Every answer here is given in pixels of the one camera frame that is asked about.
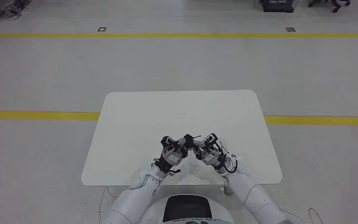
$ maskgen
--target equipment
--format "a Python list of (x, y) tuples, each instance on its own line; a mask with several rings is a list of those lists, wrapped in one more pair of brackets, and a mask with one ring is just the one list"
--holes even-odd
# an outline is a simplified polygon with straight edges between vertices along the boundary
[[(280, 210), (265, 190), (252, 180), (247, 170), (240, 166), (235, 155), (229, 155), (227, 151), (224, 153), (223, 150), (226, 149), (220, 142), (218, 143), (218, 137), (215, 134), (210, 134), (203, 141), (196, 141), (195, 138), (197, 137), (187, 134), (174, 141), (169, 136), (165, 136), (161, 141), (163, 150), (160, 158), (154, 159), (154, 163), (139, 169), (132, 175), (130, 188), (123, 191), (114, 202), (104, 224), (135, 224), (142, 216), (143, 223), (232, 223), (231, 215), (223, 206), (198, 195), (175, 195), (164, 198), (147, 210), (152, 195), (159, 190), (166, 176), (180, 172), (171, 168), (179, 165), (187, 157), (189, 150), (193, 150), (198, 160), (211, 165), (225, 179), (258, 223), (302, 223)], [(162, 215), (156, 214), (156, 218), (148, 219), (150, 217), (148, 213), (153, 213), (153, 211), (163, 213)]]

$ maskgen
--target yellow floor stripe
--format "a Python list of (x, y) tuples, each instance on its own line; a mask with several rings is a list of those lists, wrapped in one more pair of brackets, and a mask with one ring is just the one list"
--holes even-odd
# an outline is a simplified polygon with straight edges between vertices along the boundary
[[(100, 113), (59, 111), (0, 111), (0, 119), (98, 120)], [(266, 124), (358, 125), (355, 116), (265, 116)]]
[(59, 111), (0, 111), (0, 119), (98, 120), (100, 113)]
[(266, 124), (358, 125), (355, 116), (265, 116)]
[(358, 34), (137, 33), (137, 34), (0, 34), (0, 38), (358, 38)]

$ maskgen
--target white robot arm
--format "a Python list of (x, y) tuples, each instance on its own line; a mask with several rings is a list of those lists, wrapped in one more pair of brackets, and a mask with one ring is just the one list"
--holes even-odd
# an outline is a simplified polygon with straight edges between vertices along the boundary
[(139, 169), (131, 177), (130, 188), (123, 191), (113, 203), (103, 224), (135, 224), (147, 210), (153, 194), (159, 189), (167, 175), (174, 175), (180, 170), (170, 170), (180, 164), (188, 155), (185, 138), (174, 141), (166, 136), (162, 139), (163, 151), (159, 159)]
[(223, 146), (217, 144), (218, 138), (210, 134), (204, 139), (205, 147), (200, 148), (196, 158), (207, 165), (212, 165), (215, 171), (230, 184), (238, 199), (253, 214), (260, 224), (293, 224), (277, 204), (267, 195), (265, 190), (240, 167), (234, 155), (223, 152)]

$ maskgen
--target white table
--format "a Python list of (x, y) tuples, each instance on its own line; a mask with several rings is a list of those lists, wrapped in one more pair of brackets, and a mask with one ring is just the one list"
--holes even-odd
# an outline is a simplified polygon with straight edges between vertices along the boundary
[[(164, 136), (204, 139), (215, 133), (242, 157), (258, 183), (275, 184), (282, 172), (257, 96), (250, 90), (113, 92), (105, 98), (82, 173), (89, 186), (129, 185), (130, 175), (162, 152)], [(164, 185), (222, 184), (192, 152)]]

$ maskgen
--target gray floor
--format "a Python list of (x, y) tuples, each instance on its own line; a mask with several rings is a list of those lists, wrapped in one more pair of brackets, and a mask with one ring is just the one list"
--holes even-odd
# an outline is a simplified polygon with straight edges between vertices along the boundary
[[(42, 0), (0, 32), (358, 32), (357, 6), (337, 14), (299, 2), (293, 14), (252, 1)], [(358, 39), (0, 39), (0, 110), (100, 111), (113, 91), (251, 89), (265, 115), (358, 116)], [(0, 120), (0, 223), (98, 223), (102, 187), (81, 183), (96, 122)], [(309, 223), (358, 220), (358, 127), (268, 126), (284, 177), (265, 186)], [(123, 188), (111, 187), (118, 195)], [(218, 186), (163, 187), (225, 205), (255, 223)], [(114, 201), (103, 200), (106, 211)]]

